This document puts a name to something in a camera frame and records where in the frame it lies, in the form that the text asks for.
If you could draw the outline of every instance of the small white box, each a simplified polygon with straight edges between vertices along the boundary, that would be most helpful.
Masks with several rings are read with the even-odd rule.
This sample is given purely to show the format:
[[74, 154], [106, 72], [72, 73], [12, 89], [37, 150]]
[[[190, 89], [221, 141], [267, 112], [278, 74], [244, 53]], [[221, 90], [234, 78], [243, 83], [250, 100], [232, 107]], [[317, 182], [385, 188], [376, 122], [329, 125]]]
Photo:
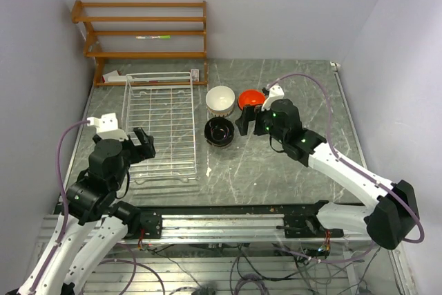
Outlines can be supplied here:
[[200, 81], [200, 70], [199, 69], [191, 69], [191, 76], [193, 82]]

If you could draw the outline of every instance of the gray marble countertop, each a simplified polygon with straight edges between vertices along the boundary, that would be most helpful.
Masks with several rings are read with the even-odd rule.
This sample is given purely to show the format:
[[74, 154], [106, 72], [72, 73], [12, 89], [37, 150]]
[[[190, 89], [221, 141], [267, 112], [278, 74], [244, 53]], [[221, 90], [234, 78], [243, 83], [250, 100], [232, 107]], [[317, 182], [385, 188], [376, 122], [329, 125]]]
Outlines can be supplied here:
[[[195, 66], [191, 62], [145, 64], [132, 61], [129, 64], [106, 65], [105, 72], [115, 69], [123, 74], [181, 71]], [[328, 61], [212, 59], [209, 62], [209, 87], [195, 86], [193, 92], [197, 178], [188, 182], [131, 181], [131, 189], [125, 200], [138, 206], [290, 204], [315, 203], [318, 200], [358, 202], [351, 193], [325, 175], [305, 168], [286, 155], [273, 152], [268, 137], [252, 135], [252, 125], [249, 126], [248, 136], [241, 137], [236, 132], [232, 144], [225, 149], [209, 146], [205, 142], [204, 125], [209, 119], [205, 105], [208, 89], [225, 85], [239, 96], [244, 90], [260, 90], [267, 83], [292, 72], [312, 75], [324, 84], [333, 109], [331, 134], [334, 144], [349, 158], [361, 163], [336, 73]], [[286, 97], [299, 108], [303, 125], [324, 135], [327, 109], [319, 88], [303, 77], [286, 79], [281, 82], [281, 86]], [[92, 94], [87, 110], [88, 117], [101, 117], [104, 113], [116, 112], [118, 118], [121, 118], [124, 87], [95, 88]], [[239, 116], [240, 110], [236, 106], [229, 119], [233, 122]], [[75, 181], [82, 169], [87, 168], [87, 157], [94, 146], [94, 134], [95, 130], [92, 128], [83, 129], [68, 179], [69, 184]], [[209, 176], [206, 175], [208, 167], [211, 169]]]

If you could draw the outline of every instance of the wooden shelf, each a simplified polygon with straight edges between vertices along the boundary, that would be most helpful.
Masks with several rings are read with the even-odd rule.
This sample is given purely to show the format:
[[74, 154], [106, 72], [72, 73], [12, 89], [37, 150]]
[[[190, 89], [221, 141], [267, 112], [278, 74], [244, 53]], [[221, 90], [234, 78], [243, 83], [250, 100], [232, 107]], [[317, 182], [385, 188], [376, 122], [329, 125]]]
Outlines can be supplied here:
[[[201, 17], [152, 17], [152, 16], [88, 16], [84, 8], [201, 8]], [[124, 83], [103, 83], [103, 68], [106, 59], [203, 59], [204, 60], [204, 81], [195, 82], [197, 85], [207, 85], [207, 33], [206, 33], [206, 2], [199, 3], [96, 3], [81, 2], [77, 0], [70, 14], [73, 23], [82, 22], [86, 28], [86, 42], [83, 53], [86, 57], [94, 57], [96, 61], [94, 84], [96, 86], [115, 86]], [[191, 22], [202, 23], [201, 30], [101, 30], [96, 31], [92, 22]], [[198, 52], [104, 52], [100, 46], [98, 36], [201, 36], [203, 38], [204, 50]]]
[[153, 35], [170, 35], [170, 36], [204, 36], [203, 30], [98, 30], [94, 31], [95, 36], [153, 36]]
[[75, 17], [78, 22], [205, 22], [204, 17]]
[[167, 7], [167, 8], [203, 8], [205, 3], [83, 3], [82, 7]]
[[88, 52], [87, 57], [120, 59], [204, 59], [205, 52]]

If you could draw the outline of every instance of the white bracket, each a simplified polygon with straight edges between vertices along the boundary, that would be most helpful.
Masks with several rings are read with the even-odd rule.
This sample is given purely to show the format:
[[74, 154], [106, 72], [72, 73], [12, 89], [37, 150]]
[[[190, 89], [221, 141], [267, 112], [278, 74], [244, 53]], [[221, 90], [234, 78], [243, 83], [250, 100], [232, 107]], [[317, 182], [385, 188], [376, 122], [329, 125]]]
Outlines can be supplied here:
[[279, 84], [275, 84], [270, 88], [269, 96], [264, 101], [261, 111], [268, 111], [270, 109], [271, 103], [282, 98], [284, 98], [284, 91]]
[[116, 113], [103, 114], [101, 118], [88, 117], [88, 126], [95, 127], [97, 134], [103, 140], [106, 138], [113, 138], [114, 140], [124, 141], [128, 140], [126, 132], [118, 128], [118, 120]]
[[367, 207], [327, 203], [319, 209], [316, 217], [326, 229], [345, 229], [367, 234], [364, 218], [372, 212], [373, 209]]
[[127, 234], [127, 225], [116, 217], [107, 217], [97, 233], [80, 250], [70, 265], [64, 283], [73, 283], [74, 294], [80, 294], [88, 277], [104, 256]]
[[[338, 155], [342, 160], [346, 160], [351, 165], [371, 175], [387, 188], [393, 189], [391, 180], [373, 174], [353, 160], [345, 157], [342, 153], [338, 152]], [[387, 195], [386, 191], [337, 160], [328, 143], [321, 143], [315, 148], [314, 153], [309, 156], [309, 166], [346, 188], [346, 190], [355, 195], [368, 208], [374, 209], [379, 203], [378, 197]]]
[[92, 231], [97, 224], [96, 222], [87, 222], [84, 226], [80, 226], [78, 225], [78, 219], [69, 216], [63, 240], [61, 244], [58, 245], [56, 239], [58, 238], [59, 232], [61, 231], [63, 219], [64, 217], [62, 215], [58, 217], [57, 226], [55, 227], [52, 238], [46, 246], [43, 255], [41, 255], [37, 266], [34, 268], [25, 283], [19, 288], [19, 294], [31, 294], [30, 288], [34, 283], [34, 279], [36, 278], [46, 258], [54, 247], [57, 247], [56, 252], [49, 262], [49, 265], [47, 266], [45, 272], [43, 273], [43, 276], [41, 277], [35, 290], [35, 294], [60, 294], [61, 286], [63, 285], [63, 280], [65, 279], [66, 273], [69, 270], [70, 262], [74, 260], [75, 255], [77, 255], [79, 248], [83, 244], [89, 232]]

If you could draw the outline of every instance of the metal grate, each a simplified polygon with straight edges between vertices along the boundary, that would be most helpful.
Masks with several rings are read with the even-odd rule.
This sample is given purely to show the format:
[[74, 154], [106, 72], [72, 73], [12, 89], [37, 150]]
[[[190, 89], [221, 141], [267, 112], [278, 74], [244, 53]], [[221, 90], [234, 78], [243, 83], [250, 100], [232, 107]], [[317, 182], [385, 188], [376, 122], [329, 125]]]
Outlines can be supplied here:
[[[157, 86], [142, 86], [150, 82]], [[163, 86], [162, 82], [176, 82]], [[195, 118], [193, 87], [190, 72], [139, 73], [127, 75], [124, 93], [123, 121], [125, 130], [133, 134], [142, 127], [154, 137], [157, 155], [131, 166], [131, 178], [183, 179], [196, 175]]]

